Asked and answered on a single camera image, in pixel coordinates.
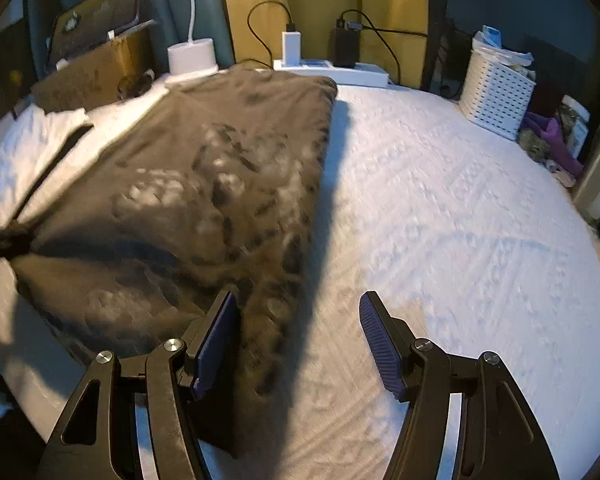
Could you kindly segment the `white perforated plastic basket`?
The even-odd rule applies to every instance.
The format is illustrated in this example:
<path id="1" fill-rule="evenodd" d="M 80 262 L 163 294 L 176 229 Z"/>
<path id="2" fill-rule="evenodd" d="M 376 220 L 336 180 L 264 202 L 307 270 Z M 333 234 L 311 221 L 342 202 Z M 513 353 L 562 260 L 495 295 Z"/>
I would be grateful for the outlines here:
<path id="1" fill-rule="evenodd" d="M 502 47 L 501 32 L 483 25 L 471 40 L 460 111 L 475 125 L 515 141 L 535 87 L 534 57 Z"/>

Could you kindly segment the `grey fuzzy ball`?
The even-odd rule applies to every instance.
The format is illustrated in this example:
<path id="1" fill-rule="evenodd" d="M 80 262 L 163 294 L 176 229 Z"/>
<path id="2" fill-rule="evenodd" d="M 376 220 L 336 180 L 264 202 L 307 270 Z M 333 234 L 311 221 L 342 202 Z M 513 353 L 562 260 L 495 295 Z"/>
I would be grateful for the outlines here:
<path id="1" fill-rule="evenodd" d="M 534 162 L 544 162 L 550 147 L 530 128 L 522 128 L 518 132 L 518 145 Z"/>

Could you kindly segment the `clear jar white lid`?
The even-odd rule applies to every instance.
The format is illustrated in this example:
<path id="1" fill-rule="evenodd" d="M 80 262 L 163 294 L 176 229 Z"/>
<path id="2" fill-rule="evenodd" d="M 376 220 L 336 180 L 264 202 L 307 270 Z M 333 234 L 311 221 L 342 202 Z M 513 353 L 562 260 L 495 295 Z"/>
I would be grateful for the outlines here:
<path id="1" fill-rule="evenodd" d="M 590 113 L 572 96 L 565 94 L 558 106 L 558 118 L 562 125 L 566 147 L 573 158 L 577 158 L 588 136 Z"/>

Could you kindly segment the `white power strip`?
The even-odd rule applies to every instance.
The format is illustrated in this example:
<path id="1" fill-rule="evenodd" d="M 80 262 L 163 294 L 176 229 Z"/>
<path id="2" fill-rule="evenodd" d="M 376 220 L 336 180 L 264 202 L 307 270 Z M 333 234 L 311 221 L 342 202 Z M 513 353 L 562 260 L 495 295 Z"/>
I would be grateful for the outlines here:
<path id="1" fill-rule="evenodd" d="M 301 76 L 328 77 L 336 84 L 368 88 L 387 88 L 389 74 L 374 64 L 356 63 L 353 68 L 337 67 L 329 60 L 302 60 L 299 65 L 285 65 L 282 60 L 274 61 L 274 70 Z"/>

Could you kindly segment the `black charger plug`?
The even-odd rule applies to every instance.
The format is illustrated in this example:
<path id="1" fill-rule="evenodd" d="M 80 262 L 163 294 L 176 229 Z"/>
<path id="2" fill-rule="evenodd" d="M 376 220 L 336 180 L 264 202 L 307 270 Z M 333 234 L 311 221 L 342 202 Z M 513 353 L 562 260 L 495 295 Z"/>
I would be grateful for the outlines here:
<path id="1" fill-rule="evenodd" d="M 360 35 L 362 25 L 338 18 L 330 35 L 332 64 L 337 67 L 355 68 L 360 60 Z"/>

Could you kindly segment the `white charger plug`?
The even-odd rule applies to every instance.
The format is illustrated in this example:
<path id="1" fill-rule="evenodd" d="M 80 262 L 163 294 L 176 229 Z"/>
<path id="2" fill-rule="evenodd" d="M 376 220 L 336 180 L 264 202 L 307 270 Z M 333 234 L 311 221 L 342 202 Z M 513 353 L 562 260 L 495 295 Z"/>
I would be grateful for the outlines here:
<path id="1" fill-rule="evenodd" d="M 301 32 L 282 33 L 283 57 L 285 67 L 296 67 L 301 64 Z"/>

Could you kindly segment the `dark brown t-shirt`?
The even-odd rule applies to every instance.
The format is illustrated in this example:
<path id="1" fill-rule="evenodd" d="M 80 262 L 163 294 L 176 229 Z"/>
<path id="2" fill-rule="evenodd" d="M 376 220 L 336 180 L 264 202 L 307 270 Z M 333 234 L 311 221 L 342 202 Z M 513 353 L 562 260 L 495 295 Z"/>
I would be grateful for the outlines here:
<path id="1" fill-rule="evenodd" d="M 236 454 L 299 304 L 337 85 L 233 68 L 160 99 L 41 212 L 0 226 L 20 295 L 79 361 L 181 336 L 228 289 L 242 325 L 202 440 Z"/>

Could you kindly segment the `brown cardboard box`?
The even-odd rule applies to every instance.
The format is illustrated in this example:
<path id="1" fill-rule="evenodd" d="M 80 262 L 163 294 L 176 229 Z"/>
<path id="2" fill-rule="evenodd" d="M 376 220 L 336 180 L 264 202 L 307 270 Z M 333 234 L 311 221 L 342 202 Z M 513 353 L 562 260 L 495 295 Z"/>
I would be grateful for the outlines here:
<path id="1" fill-rule="evenodd" d="M 34 84 L 31 93 L 46 112 L 94 110 L 116 102 L 121 89 L 154 67 L 149 32 L 143 28 L 74 58 Z"/>

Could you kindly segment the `purple cloth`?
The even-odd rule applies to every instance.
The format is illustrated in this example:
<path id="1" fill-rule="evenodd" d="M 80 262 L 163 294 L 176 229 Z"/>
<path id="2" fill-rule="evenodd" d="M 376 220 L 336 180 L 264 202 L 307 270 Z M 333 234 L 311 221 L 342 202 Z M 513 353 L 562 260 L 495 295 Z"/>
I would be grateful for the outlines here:
<path id="1" fill-rule="evenodd" d="M 544 117 L 532 112 L 527 112 L 522 118 L 521 125 L 530 128 L 541 140 L 548 145 L 548 157 L 562 166 L 573 177 L 582 174 L 583 165 L 568 151 L 562 129 L 556 117 Z"/>

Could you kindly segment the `white pillow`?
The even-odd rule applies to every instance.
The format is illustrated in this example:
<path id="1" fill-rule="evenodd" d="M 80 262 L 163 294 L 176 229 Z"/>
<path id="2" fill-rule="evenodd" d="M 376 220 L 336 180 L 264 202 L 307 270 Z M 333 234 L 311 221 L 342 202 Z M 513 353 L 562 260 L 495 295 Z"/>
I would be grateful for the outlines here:
<path id="1" fill-rule="evenodd" d="M 47 113 L 35 104 L 16 119 L 0 121 L 0 228 L 9 222 L 70 134 L 89 123 L 82 108 Z"/>

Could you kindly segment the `yellow curtain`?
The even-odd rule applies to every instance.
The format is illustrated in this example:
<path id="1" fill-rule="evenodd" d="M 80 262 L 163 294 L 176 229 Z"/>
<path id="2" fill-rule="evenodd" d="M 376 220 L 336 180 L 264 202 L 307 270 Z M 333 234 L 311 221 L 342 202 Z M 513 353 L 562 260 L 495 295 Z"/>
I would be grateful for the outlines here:
<path id="1" fill-rule="evenodd" d="M 429 0 L 225 0 L 238 62 L 267 63 L 282 56 L 280 36 L 289 22 L 301 32 L 304 58 L 328 58 L 329 35 L 341 12 L 348 20 L 372 20 L 377 32 L 361 34 L 361 60 L 394 81 L 419 88 L 425 80 Z"/>

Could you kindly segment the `tablet with dark screen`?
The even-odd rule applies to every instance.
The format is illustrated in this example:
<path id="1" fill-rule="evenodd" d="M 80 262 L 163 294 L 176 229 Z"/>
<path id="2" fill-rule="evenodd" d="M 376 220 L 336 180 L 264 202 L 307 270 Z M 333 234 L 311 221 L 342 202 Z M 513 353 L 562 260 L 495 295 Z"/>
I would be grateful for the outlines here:
<path id="1" fill-rule="evenodd" d="M 83 0 L 55 20 L 46 66 L 71 60 L 154 22 L 149 0 Z"/>

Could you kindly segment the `white desk lamp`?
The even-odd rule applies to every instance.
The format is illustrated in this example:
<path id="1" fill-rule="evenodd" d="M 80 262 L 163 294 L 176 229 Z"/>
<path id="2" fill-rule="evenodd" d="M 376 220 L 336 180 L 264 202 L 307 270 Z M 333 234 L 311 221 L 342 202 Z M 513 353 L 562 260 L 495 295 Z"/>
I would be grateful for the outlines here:
<path id="1" fill-rule="evenodd" d="M 196 80 L 209 77 L 219 70 L 211 38 L 195 39 L 196 0 L 189 0 L 187 39 L 168 47 L 169 75 L 166 88 L 188 88 Z"/>

